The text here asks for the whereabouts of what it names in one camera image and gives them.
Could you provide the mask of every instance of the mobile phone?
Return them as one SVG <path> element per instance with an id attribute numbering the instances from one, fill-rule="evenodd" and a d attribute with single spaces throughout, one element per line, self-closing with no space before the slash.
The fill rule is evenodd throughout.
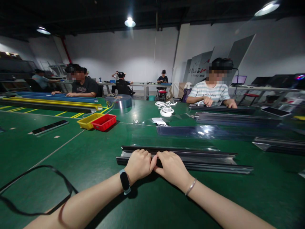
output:
<path id="1" fill-rule="evenodd" d="M 272 108 L 272 107 L 265 107 L 265 108 L 261 109 L 261 111 L 264 111 L 264 112 L 267 112 L 269 114 L 273 114 L 276 116 L 280 116 L 280 117 L 285 117 L 285 116 L 291 115 L 290 112 L 282 111 L 282 110 Z"/>
<path id="2" fill-rule="evenodd" d="M 66 124 L 68 124 L 68 123 L 69 123 L 68 121 L 62 120 L 62 121 L 55 122 L 55 123 L 53 123 L 53 124 L 44 126 L 44 127 L 42 127 L 42 128 L 33 130 L 32 132 L 33 132 L 34 135 L 37 136 L 37 135 L 39 135 L 39 134 L 43 134 L 43 133 L 48 132 L 48 131 L 50 131 L 50 130 L 56 129 L 57 127 L 66 125 Z"/>

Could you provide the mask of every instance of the silver bangle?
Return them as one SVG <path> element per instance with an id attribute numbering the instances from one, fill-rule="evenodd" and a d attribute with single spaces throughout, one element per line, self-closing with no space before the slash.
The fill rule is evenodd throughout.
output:
<path id="1" fill-rule="evenodd" d="M 192 188 L 194 187 L 196 181 L 197 181 L 197 178 L 195 178 L 194 182 L 192 183 L 192 185 L 190 186 L 190 188 L 188 189 L 188 191 L 185 193 L 186 196 L 190 193 L 190 191 L 191 191 Z"/>

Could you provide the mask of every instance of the plastic tray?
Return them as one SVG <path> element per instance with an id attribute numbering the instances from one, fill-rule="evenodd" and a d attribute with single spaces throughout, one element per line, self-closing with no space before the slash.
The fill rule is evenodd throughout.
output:
<path id="1" fill-rule="evenodd" d="M 100 118 L 104 116 L 104 114 L 101 114 L 101 113 L 94 113 L 88 117 L 85 117 L 79 121 L 77 121 L 77 123 L 80 125 L 81 128 L 84 128 L 84 129 L 87 129 L 87 130 L 90 130 L 93 128 L 93 125 L 92 125 L 92 121 Z"/>
<path id="2" fill-rule="evenodd" d="M 116 115 L 106 114 L 92 122 L 94 129 L 99 131 L 106 131 L 117 122 Z"/>

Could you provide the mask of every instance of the ceiling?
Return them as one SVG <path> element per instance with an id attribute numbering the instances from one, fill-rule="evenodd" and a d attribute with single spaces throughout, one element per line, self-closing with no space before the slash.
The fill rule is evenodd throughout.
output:
<path id="1" fill-rule="evenodd" d="M 268 0 L 0 0 L 0 35 L 20 40 L 44 36 L 43 26 L 52 35 L 115 32 L 130 15 L 133 29 L 176 26 L 183 23 L 211 24 L 270 19 L 305 14 L 305 1 L 282 0 L 274 12 L 254 17 Z"/>

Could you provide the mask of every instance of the white t-shirt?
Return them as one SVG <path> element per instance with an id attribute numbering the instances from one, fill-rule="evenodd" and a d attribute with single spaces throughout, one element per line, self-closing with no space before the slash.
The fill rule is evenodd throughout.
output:
<path id="1" fill-rule="evenodd" d="M 216 84 L 215 87 L 211 88 L 207 85 L 206 81 L 202 81 L 196 84 L 191 93 L 191 97 L 207 96 L 213 100 L 214 105 L 220 105 L 222 101 L 230 99 L 228 93 L 228 86 L 225 84 Z"/>

